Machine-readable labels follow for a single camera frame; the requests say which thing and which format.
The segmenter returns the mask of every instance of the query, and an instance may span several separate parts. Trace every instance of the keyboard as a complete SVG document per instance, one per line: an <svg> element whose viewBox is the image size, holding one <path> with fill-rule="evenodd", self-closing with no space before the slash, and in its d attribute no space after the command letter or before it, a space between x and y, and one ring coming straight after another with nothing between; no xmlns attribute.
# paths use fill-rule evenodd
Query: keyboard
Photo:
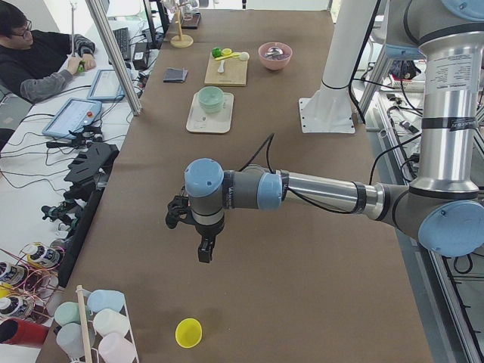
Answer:
<svg viewBox="0 0 484 363"><path fill-rule="evenodd" d="M123 59L125 61L130 61L131 51L129 49L128 28L113 30L113 33L114 33L114 38L116 38L116 42L118 43L121 54L123 55Z"/></svg>

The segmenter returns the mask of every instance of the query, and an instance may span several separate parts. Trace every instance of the eyeglasses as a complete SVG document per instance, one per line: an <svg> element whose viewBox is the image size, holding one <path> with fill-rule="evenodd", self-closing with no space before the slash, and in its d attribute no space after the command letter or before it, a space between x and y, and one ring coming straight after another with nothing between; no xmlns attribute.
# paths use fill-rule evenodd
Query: eyeglasses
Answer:
<svg viewBox="0 0 484 363"><path fill-rule="evenodd" d="M22 38L24 38L24 39L25 39L25 38L26 38L26 37L25 37L25 35L26 35L27 33L30 33L30 31L31 31L31 30L32 30L32 22L31 22L30 20L28 20L28 21L27 21L27 25L26 25L26 29L25 29L25 31L24 31L22 34L13 34L13 33L12 33L12 35L13 35L13 36L21 36Z"/></svg>

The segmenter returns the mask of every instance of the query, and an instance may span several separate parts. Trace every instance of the hand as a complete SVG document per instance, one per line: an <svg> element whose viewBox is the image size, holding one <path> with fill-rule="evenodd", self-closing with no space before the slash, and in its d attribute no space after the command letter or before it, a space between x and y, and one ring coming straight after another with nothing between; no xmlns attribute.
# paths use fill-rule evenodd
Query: hand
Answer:
<svg viewBox="0 0 484 363"><path fill-rule="evenodd" d="M77 73L77 68L79 68L79 63L81 63L82 59L79 57L71 57L67 61L67 70L73 76Z"/></svg>
<svg viewBox="0 0 484 363"><path fill-rule="evenodd" d="M91 70L92 68L96 67L96 60L92 56L92 54L84 54L82 56L82 60L84 61L84 69Z"/></svg>

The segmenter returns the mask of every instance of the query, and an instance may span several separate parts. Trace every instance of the pink bowl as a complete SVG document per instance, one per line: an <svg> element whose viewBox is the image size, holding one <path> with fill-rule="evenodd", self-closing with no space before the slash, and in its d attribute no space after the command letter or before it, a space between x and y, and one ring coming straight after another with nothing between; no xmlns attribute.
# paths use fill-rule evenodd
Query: pink bowl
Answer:
<svg viewBox="0 0 484 363"><path fill-rule="evenodd" d="M280 59L280 60L264 57L264 54L267 53L270 47L279 47L280 49L282 49L283 53L288 54L289 57ZM262 44L259 47L260 62L265 68L268 68L270 70L282 70L285 66L287 66L292 56L293 56L293 50L290 48L289 45L284 43L269 42L269 43Z"/></svg>

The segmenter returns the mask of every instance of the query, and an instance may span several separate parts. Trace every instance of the wooden cutting board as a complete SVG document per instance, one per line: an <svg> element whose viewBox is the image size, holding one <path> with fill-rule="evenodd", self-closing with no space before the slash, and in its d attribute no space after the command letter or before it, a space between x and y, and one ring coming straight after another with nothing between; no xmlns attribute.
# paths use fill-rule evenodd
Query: wooden cutting board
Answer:
<svg viewBox="0 0 484 363"><path fill-rule="evenodd" d="M209 56L209 63L206 66L205 85L224 85L244 87L247 84L247 64L249 61L242 61L238 58L225 59L224 73L218 73L220 60Z"/></svg>

